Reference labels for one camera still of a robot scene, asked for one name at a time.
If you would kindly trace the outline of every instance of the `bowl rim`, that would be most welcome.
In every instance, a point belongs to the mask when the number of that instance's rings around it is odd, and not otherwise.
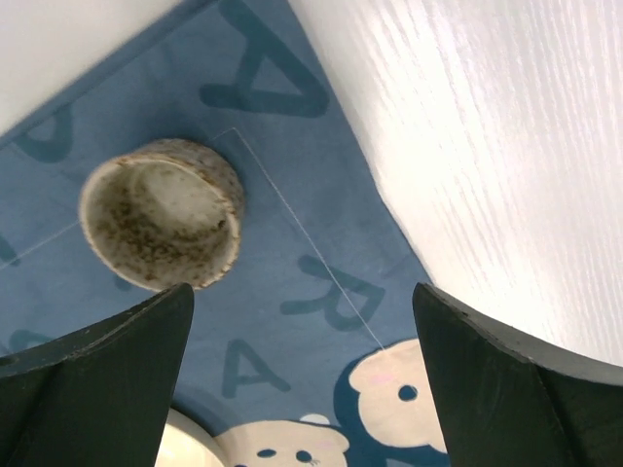
[[[212,152],[217,157],[221,158],[218,153],[214,151]],[[87,243],[89,244],[89,247],[91,248],[93,253],[95,253],[95,255],[99,258],[99,260],[110,270],[120,276],[123,280],[126,280],[127,282],[137,287],[151,290],[153,292],[160,292],[161,290],[163,290],[162,288],[150,286],[147,282],[143,282],[141,280],[136,280],[132,277],[129,277],[124,273],[122,269],[116,268],[112,264],[112,262],[101,252],[98,246],[98,240],[95,238],[95,235],[93,235],[92,226],[90,225],[90,222],[88,220],[90,201],[94,192],[101,186],[101,182],[103,179],[105,179],[105,177],[107,177],[108,175],[113,175],[115,172],[121,172],[124,170],[124,168],[131,168],[148,163],[170,164],[190,175],[198,177],[200,180],[203,181],[203,183],[205,183],[205,186],[217,196],[219,202],[223,206],[225,218],[229,227],[229,235],[226,246],[227,251],[225,253],[225,263],[218,272],[212,274],[211,276],[204,277],[199,285],[191,284],[193,285],[193,288],[195,290],[204,289],[209,285],[213,284],[214,282],[220,280],[234,265],[234,262],[238,258],[240,250],[241,231],[241,213],[237,212],[234,202],[227,195],[225,190],[223,190],[217,183],[214,182],[212,177],[209,175],[209,171],[207,168],[203,169],[197,167],[195,164],[192,164],[190,162],[186,162],[184,160],[159,152],[131,153],[118,156],[102,163],[93,172],[91,172],[80,193],[78,217],[83,234],[87,240]]]

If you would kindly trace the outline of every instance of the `white wood-grain surface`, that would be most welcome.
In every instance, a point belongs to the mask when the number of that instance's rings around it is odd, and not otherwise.
[[[623,365],[623,2],[290,3],[434,282]]]
[[[0,135],[182,1],[0,1]]]

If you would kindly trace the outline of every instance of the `cartoon bear face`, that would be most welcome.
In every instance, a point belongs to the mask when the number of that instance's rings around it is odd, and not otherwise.
[[[215,438],[228,467],[348,467],[348,440],[333,428],[288,420],[236,426]]]
[[[359,393],[361,422],[377,442],[447,452],[419,340],[377,351],[359,362],[348,380]]]

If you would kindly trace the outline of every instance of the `ceramic bowl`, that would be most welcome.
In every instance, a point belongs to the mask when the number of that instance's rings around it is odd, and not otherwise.
[[[193,420],[173,409],[154,467],[225,467],[223,451]]]
[[[231,166],[200,144],[163,139],[106,162],[83,188],[80,223],[101,261],[161,291],[221,279],[238,257],[244,196]]]

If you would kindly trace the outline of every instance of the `cartoon bear ear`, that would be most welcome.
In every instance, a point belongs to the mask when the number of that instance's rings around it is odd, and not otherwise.
[[[315,430],[321,430],[321,438],[316,441],[314,447],[322,450],[339,449],[346,452],[350,448],[350,443],[346,436],[330,426],[315,426]]]
[[[394,380],[396,376],[404,374],[418,358],[423,364],[418,339],[396,343],[385,350],[377,350],[359,362],[350,373],[348,382],[358,392],[379,384],[386,384]]]
[[[300,420],[304,421],[305,423],[313,423],[315,425],[331,424],[329,419],[326,416],[321,415],[320,413],[308,413],[307,415],[303,415]]]
[[[453,466],[621,465],[623,369],[430,285],[418,284],[413,307]]]

